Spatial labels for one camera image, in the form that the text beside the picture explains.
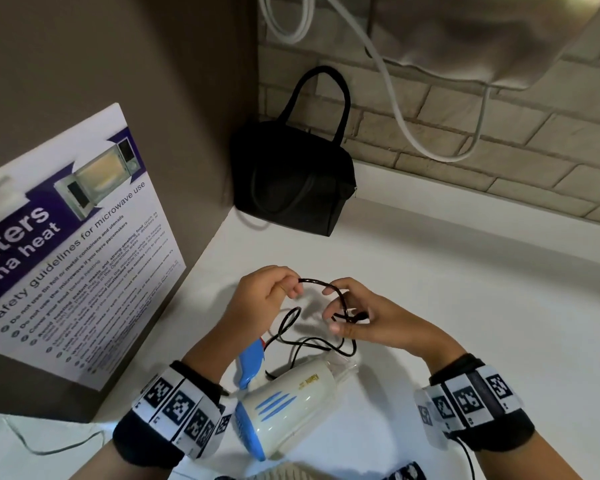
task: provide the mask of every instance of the white brick wall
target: white brick wall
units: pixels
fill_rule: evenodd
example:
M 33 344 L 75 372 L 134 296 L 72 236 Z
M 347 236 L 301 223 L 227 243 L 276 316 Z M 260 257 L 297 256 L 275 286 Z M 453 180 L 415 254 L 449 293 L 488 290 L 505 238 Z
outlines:
M 368 0 L 347 0 L 357 14 Z M 283 26 L 299 6 L 275 0 Z M 366 19 L 360 18 L 366 26 Z M 338 69 L 351 90 L 343 145 L 353 158 L 460 185 L 600 223 L 600 12 L 545 76 L 526 91 L 495 91 L 483 141 L 455 164 L 419 155 L 393 119 L 386 90 L 364 47 L 332 10 L 319 7 L 305 40 L 281 44 L 260 23 L 260 113 L 274 118 L 308 69 Z M 390 66 L 400 107 L 428 148 L 457 154 L 475 130 L 480 88 Z M 305 86 L 291 123 L 328 137 L 342 114 L 342 94 L 326 75 Z

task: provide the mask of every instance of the black handbag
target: black handbag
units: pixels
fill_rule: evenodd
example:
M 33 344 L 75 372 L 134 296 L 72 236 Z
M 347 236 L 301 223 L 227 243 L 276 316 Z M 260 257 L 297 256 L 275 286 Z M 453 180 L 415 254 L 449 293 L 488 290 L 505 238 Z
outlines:
M 287 126 L 300 89 L 320 73 L 330 75 L 344 94 L 344 112 L 332 141 Z M 267 221 L 330 235 L 344 202 L 356 190 L 351 156 L 340 146 L 351 97 L 343 76 L 320 66 L 302 76 L 277 120 L 247 125 L 232 138 L 234 204 Z

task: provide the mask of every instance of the blue stripe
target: blue stripe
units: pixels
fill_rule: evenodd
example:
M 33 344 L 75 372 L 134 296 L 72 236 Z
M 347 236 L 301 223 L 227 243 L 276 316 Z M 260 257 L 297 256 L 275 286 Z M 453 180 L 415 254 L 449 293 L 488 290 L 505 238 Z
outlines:
M 270 395 L 268 398 L 266 398 L 263 402 L 261 402 L 260 404 L 258 404 L 256 406 L 256 409 L 259 409 L 261 407 L 263 407 L 265 404 L 267 404 L 270 401 L 273 401 L 273 399 L 275 399 L 277 396 L 279 396 L 280 394 L 282 394 L 282 391 L 278 391 L 277 393 L 275 393 L 274 395 Z
M 277 398 L 275 401 L 273 401 L 270 405 L 268 405 L 266 408 L 264 408 L 262 411 L 260 411 L 258 414 L 264 414 L 267 411 L 272 410 L 273 408 L 275 408 L 278 404 L 280 404 L 282 401 L 285 400 L 285 398 L 288 396 L 288 394 L 285 394 L 282 397 Z
M 270 417 L 272 417 L 275 414 L 278 414 L 280 411 L 282 411 L 284 408 L 286 408 L 289 404 L 294 402 L 294 399 L 297 396 L 293 396 L 291 399 L 289 399 L 286 403 L 283 403 L 281 406 L 279 406 L 277 409 L 273 410 L 270 414 L 268 414 L 267 416 L 264 416 L 264 418 L 262 419 L 263 421 L 266 421 L 267 419 L 269 419 Z

